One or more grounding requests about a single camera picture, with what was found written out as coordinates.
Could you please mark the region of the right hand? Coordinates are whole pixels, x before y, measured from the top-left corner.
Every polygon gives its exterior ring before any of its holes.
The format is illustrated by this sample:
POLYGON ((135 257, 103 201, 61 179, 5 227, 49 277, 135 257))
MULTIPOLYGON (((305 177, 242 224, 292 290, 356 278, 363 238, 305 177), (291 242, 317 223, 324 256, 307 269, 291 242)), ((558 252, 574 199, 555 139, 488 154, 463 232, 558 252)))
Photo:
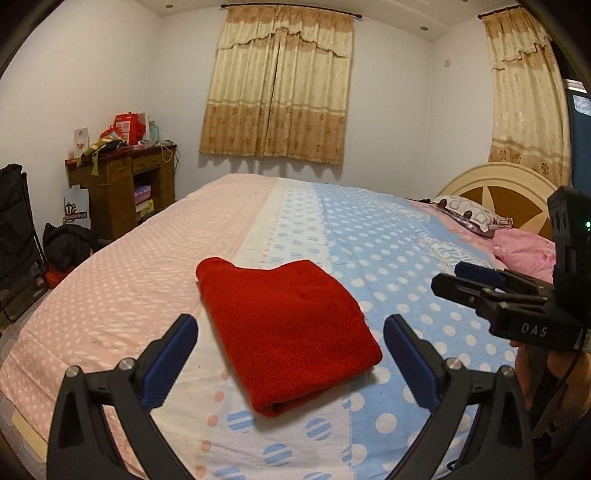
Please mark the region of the right hand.
POLYGON ((511 341, 515 372, 530 416, 532 436, 578 422, 590 409, 590 354, 546 351, 511 341))

